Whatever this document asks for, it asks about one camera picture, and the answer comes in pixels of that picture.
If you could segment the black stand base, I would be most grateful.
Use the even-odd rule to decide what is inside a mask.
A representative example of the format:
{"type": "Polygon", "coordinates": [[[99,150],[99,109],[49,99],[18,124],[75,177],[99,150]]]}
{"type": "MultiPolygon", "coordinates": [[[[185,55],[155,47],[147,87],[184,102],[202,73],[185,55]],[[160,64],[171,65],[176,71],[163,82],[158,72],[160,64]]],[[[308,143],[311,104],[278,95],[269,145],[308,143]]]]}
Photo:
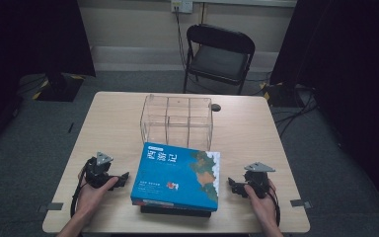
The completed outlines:
{"type": "Polygon", "coordinates": [[[84,78],[79,75],[46,74],[44,82],[33,95],[37,101],[73,102],[84,78]]]}
{"type": "Polygon", "coordinates": [[[295,91],[282,84],[268,85],[262,84],[262,92],[267,103],[276,108],[295,108],[295,91]]]}

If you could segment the white wall socket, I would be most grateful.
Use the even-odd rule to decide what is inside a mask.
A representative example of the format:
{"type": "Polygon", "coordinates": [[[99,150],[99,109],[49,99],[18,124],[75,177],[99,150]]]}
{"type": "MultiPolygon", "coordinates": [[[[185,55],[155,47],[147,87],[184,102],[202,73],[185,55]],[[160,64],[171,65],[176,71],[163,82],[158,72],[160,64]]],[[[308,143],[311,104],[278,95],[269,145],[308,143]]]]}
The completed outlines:
{"type": "Polygon", "coordinates": [[[171,0],[171,11],[174,13],[191,14],[193,2],[190,0],[171,0]]]}

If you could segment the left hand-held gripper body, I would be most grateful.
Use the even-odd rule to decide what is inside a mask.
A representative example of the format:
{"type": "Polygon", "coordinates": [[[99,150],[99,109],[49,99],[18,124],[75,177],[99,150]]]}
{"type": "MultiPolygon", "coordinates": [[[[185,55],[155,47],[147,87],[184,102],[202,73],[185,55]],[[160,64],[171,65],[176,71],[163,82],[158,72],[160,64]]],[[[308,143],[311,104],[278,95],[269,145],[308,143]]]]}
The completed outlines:
{"type": "Polygon", "coordinates": [[[86,182],[95,189],[102,187],[111,178],[108,170],[113,159],[102,152],[89,159],[85,165],[86,182]]]}

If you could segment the clear acrylic book rack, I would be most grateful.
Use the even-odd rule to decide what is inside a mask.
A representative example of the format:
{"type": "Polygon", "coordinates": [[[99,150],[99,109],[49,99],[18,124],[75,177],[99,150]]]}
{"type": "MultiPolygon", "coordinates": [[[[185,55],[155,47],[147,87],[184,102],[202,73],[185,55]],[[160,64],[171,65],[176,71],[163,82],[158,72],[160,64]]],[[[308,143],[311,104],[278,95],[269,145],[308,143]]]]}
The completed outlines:
{"type": "Polygon", "coordinates": [[[142,141],[209,150],[211,106],[209,98],[148,95],[140,118],[142,141]]]}

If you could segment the black book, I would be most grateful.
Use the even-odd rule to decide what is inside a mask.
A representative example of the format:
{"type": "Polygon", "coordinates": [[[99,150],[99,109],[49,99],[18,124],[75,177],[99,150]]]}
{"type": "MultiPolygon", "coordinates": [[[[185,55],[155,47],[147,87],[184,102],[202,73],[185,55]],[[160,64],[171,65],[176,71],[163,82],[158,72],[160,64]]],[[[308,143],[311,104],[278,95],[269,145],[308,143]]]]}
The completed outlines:
{"type": "Polygon", "coordinates": [[[194,209],[182,209],[182,208],[168,208],[159,206],[140,206],[141,213],[153,213],[153,214],[169,214],[179,216],[193,216],[193,217],[206,217],[211,216],[211,211],[194,210],[194,209]]]}

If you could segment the dark curtain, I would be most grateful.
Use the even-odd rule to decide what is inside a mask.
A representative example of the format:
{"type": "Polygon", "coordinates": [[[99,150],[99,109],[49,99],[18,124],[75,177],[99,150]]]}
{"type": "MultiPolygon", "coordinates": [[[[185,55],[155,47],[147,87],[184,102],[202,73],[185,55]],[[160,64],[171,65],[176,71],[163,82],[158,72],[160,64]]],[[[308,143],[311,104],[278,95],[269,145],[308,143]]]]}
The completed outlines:
{"type": "Polygon", "coordinates": [[[78,0],[0,0],[0,130],[31,74],[95,74],[78,0]]]}
{"type": "Polygon", "coordinates": [[[297,0],[270,81],[314,89],[379,192],[379,0],[297,0]]]}

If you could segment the thick blue book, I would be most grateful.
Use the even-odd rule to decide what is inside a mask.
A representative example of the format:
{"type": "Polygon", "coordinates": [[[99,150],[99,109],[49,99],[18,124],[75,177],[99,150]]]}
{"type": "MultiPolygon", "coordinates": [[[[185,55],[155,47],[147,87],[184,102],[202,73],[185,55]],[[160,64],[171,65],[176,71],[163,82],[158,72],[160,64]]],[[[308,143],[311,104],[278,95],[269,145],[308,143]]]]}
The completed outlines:
{"type": "Polygon", "coordinates": [[[221,154],[145,142],[133,188],[134,205],[216,211],[221,154]]]}

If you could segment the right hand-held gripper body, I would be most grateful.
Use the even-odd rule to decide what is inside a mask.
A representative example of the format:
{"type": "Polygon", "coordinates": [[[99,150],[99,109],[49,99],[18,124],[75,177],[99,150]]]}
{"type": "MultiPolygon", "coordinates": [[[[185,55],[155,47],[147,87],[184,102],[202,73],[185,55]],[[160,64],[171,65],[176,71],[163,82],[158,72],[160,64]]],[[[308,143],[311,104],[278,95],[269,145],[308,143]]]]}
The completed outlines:
{"type": "Polygon", "coordinates": [[[244,167],[246,173],[245,181],[254,189],[259,198],[264,198],[269,191],[269,181],[267,174],[274,172],[274,169],[261,162],[255,162],[244,167]]]}

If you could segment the person's right hand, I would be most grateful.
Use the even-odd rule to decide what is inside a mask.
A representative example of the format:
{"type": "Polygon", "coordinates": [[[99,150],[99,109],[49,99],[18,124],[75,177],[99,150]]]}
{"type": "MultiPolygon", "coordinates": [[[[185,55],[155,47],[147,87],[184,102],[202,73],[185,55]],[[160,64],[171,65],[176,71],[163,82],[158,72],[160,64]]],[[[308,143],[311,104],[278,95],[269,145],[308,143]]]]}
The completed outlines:
{"type": "Polygon", "coordinates": [[[273,185],[272,181],[268,182],[269,192],[268,195],[264,198],[259,198],[251,186],[244,186],[244,189],[248,194],[249,200],[251,202],[253,212],[263,232],[277,227],[275,204],[272,200],[275,197],[275,186],[273,185]]]}

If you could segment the person's left hand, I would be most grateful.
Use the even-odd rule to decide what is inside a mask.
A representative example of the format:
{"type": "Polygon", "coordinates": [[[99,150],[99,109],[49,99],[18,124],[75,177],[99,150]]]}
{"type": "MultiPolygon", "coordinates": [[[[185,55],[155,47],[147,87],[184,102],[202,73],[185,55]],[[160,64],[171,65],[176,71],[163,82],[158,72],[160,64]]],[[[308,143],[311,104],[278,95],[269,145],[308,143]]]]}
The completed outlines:
{"type": "Polygon", "coordinates": [[[118,177],[112,177],[104,185],[96,189],[87,184],[85,179],[82,179],[74,216],[88,223],[98,209],[105,193],[111,189],[117,181],[118,177]]]}

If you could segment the black folding chair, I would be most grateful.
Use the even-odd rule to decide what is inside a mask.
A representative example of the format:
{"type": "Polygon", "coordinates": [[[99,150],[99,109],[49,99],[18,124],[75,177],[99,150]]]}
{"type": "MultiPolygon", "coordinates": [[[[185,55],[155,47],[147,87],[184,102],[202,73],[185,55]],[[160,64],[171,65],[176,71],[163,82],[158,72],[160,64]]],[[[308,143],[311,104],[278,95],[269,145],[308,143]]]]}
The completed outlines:
{"type": "Polygon", "coordinates": [[[189,44],[183,92],[189,75],[238,86],[240,95],[256,50],[253,40],[237,31],[198,24],[187,29],[189,44]]]}

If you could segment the grey tape strip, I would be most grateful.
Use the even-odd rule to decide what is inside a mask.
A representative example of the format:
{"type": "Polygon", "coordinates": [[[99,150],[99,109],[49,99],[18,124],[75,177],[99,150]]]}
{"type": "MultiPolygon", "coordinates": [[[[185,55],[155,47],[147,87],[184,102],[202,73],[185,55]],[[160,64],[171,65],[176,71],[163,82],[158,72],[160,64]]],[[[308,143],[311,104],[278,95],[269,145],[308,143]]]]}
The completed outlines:
{"type": "Polygon", "coordinates": [[[62,207],[63,207],[63,203],[62,202],[51,202],[51,203],[48,203],[48,204],[40,205],[38,207],[38,212],[40,212],[40,213],[46,213],[49,210],[61,210],[62,207]]]}
{"type": "Polygon", "coordinates": [[[310,201],[304,201],[302,199],[292,199],[290,201],[292,207],[303,206],[305,209],[312,208],[313,205],[310,201]]]}

